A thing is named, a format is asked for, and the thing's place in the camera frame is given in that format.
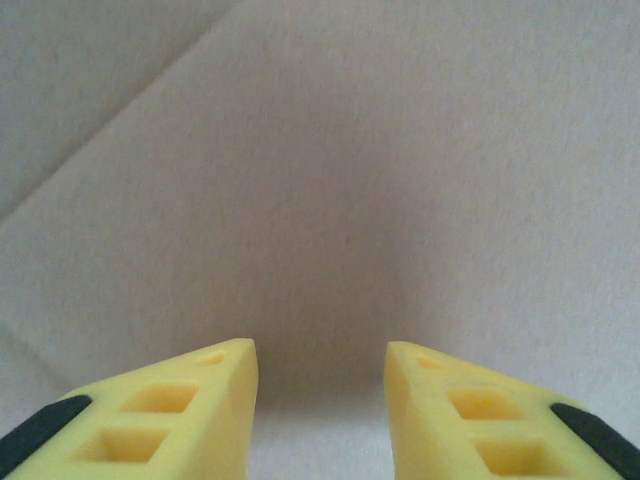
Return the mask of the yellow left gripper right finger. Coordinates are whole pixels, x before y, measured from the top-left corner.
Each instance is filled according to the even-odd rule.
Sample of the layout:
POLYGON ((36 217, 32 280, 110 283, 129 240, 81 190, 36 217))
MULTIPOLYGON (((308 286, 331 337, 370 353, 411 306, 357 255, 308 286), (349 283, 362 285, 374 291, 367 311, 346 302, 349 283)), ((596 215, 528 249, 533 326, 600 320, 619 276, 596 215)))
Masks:
POLYGON ((397 479, 636 479, 639 450, 551 390, 404 341, 386 347, 397 479))

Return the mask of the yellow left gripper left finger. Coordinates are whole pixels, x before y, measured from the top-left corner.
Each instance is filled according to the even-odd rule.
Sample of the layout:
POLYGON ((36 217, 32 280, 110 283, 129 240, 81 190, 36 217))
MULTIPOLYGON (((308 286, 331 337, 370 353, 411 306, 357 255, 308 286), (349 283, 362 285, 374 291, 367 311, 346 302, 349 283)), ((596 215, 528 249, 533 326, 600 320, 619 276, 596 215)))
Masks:
POLYGON ((1 439, 4 479, 243 479, 258 386, 236 338, 77 388, 1 439))

